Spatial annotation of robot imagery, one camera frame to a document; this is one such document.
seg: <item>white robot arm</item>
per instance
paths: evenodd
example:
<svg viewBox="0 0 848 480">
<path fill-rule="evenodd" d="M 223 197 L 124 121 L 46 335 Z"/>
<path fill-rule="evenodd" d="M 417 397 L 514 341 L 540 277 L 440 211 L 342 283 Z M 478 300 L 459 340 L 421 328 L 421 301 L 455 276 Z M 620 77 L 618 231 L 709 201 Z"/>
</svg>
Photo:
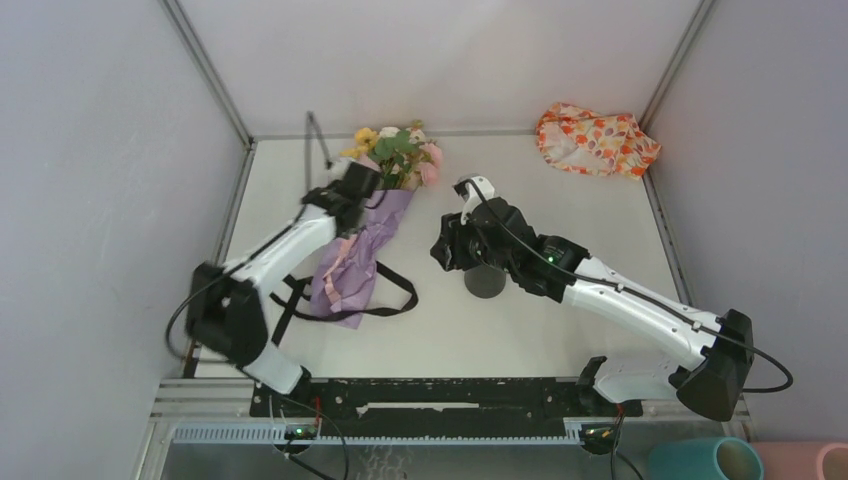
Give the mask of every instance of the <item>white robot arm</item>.
<svg viewBox="0 0 848 480">
<path fill-rule="evenodd" d="M 379 181 L 378 172 L 351 163 L 340 180 L 310 191 L 281 232 L 224 265 L 198 266 L 186 318 L 189 337 L 277 392 L 290 393 L 306 370 L 270 340 L 263 300 L 312 252 L 362 228 L 364 204 Z"/>
<path fill-rule="evenodd" d="M 442 217 L 430 250 L 442 268 L 502 269 L 528 293 L 593 311 L 653 341 L 663 355 L 590 360 L 580 381 L 608 401 L 676 397 L 707 418 L 730 419 L 753 361 L 747 316 L 682 305 L 628 280 L 580 245 L 536 235 L 484 177 L 465 177 L 454 190 L 465 205 Z"/>
</svg>

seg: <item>teal cup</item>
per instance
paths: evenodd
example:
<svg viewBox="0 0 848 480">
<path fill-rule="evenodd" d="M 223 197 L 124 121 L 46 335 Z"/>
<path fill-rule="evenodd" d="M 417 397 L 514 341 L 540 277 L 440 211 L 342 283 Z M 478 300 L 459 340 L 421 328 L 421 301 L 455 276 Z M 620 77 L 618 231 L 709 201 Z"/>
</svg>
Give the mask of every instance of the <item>teal cup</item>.
<svg viewBox="0 0 848 480">
<path fill-rule="evenodd" d="M 651 480 L 762 480 L 763 463 L 734 437 L 664 443 L 648 457 Z"/>
</svg>

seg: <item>pink flower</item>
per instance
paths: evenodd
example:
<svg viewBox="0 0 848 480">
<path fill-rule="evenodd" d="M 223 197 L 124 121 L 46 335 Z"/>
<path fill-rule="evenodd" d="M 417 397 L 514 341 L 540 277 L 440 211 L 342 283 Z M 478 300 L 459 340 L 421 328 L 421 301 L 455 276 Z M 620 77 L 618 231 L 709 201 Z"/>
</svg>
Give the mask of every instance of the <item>pink flower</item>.
<svg viewBox="0 0 848 480">
<path fill-rule="evenodd" d="M 359 157 L 358 162 L 370 168 L 371 170 L 377 170 L 378 172 L 380 171 L 380 166 L 374 163 L 374 160 L 371 160 L 368 155 L 362 155 L 361 157 Z"/>
<path fill-rule="evenodd" d="M 433 160 L 433 165 L 435 165 L 436 168 L 442 167 L 442 160 L 444 160 L 442 149 L 437 147 L 435 143 L 425 143 L 419 148 L 430 154 L 430 159 Z"/>
<path fill-rule="evenodd" d="M 432 163 L 421 162 L 416 167 L 421 174 L 421 182 L 426 187 L 432 187 L 439 181 L 439 169 Z"/>
</svg>

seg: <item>yellow flower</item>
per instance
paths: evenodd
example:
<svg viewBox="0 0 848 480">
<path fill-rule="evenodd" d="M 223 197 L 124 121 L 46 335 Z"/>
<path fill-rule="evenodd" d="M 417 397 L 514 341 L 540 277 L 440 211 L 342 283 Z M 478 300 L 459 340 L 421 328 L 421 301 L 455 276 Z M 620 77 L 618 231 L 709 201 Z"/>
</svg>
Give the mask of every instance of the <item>yellow flower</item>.
<svg viewBox="0 0 848 480">
<path fill-rule="evenodd" d="M 358 159 L 362 155 L 368 153 L 369 150 L 371 150 L 371 149 L 368 148 L 365 145 L 357 145 L 353 148 L 348 148 L 347 150 L 343 150 L 341 153 L 339 153 L 339 156 L 340 157 L 350 157 L 350 158 Z"/>
<path fill-rule="evenodd" d="M 370 128 L 363 128 L 356 132 L 356 135 L 353 136 L 353 139 L 356 141 L 357 145 L 367 147 L 368 150 L 374 148 L 377 145 L 377 140 L 379 140 L 379 135 L 374 130 Z"/>
</svg>

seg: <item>black strap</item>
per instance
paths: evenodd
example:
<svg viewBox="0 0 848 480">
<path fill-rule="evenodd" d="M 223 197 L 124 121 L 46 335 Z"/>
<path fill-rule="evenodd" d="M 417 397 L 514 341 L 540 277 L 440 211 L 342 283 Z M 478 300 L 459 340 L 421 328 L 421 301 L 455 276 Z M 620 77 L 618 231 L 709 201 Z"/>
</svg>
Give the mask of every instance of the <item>black strap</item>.
<svg viewBox="0 0 848 480">
<path fill-rule="evenodd" d="M 380 262 L 377 262 L 377 273 L 386 277 L 386 280 L 394 283 L 395 285 L 409 293 L 409 300 L 407 300 L 401 308 L 398 309 L 391 307 L 376 307 L 366 308 L 364 310 L 342 310 L 341 312 L 331 313 L 326 317 L 317 317 L 308 313 L 298 312 L 296 307 L 300 299 L 303 298 L 309 300 L 309 296 L 305 295 L 303 292 L 306 286 L 312 283 L 312 277 L 306 277 L 297 280 L 291 275 L 286 276 L 283 281 L 292 289 L 289 301 L 286 302 L 282 298 L 280 298 L 280 296 L 276 293 L 271 293 L 271 300 L 273 300 L 274 303 L 283 307 L 284 309 L 283 314 L 280 315 L 280 320 L 277 322 L 277 327 L 274 329 L 274 334 L 271 336 L 271 341 L 274 342 L 274 345 L 280 344 L 280 341 L 283 339 L 283 334 L 285 333 L 286 328 L 288 328 L 292 317 L 297 317 L 302 320 L 309 320 L 313 322 L 338 322 L 353 315 L 358 315 L 360 313 L 366 313 L 368 315 L 374 315 L 376 317 L 391 317 L 404 312 L 408 312 L 415 308 L 416 305 L 418 305 L 418 292 L 415 291 L 415 286 L 406 277 L 395 272 L 394 270 L 383 265 Z"/>
</svg>

